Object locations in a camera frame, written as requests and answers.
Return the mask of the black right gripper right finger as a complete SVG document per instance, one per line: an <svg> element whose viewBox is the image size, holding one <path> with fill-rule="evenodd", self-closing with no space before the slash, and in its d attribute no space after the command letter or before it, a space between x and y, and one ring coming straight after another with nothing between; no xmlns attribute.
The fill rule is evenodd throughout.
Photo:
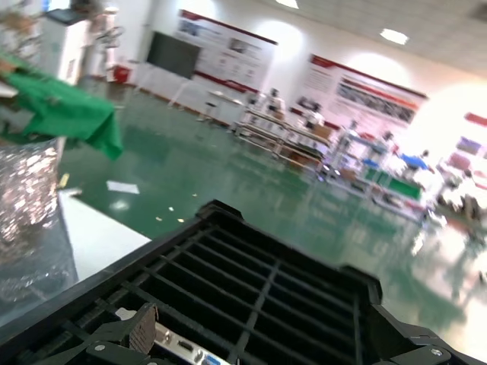
<svg viewBox="0 0 487 365"><path fill-rule="evenodd" d="M484 362L436 346L423 346L383 360L389 365L483 365Z"/></svg>

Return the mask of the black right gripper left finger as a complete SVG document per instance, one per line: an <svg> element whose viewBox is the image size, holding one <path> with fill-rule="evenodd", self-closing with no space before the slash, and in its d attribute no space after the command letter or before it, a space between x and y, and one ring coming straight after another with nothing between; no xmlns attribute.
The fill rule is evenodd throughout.
<svg viewBox="0 0 487 365"><path fill-rule="evenodd" d="M161 364L151 356L158 310L145 303L135 312L96 302L59 329L32 341L16 364Z"/></svg>

